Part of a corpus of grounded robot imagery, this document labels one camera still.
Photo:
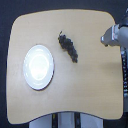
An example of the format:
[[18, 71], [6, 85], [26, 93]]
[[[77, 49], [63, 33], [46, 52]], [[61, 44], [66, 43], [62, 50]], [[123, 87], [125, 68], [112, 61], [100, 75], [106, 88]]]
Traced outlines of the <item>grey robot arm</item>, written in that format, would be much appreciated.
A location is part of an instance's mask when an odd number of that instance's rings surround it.
[[101, 37], [104, 46], [121, 46], [128, 48], [128, 8], [118, 24], [111, 26]]

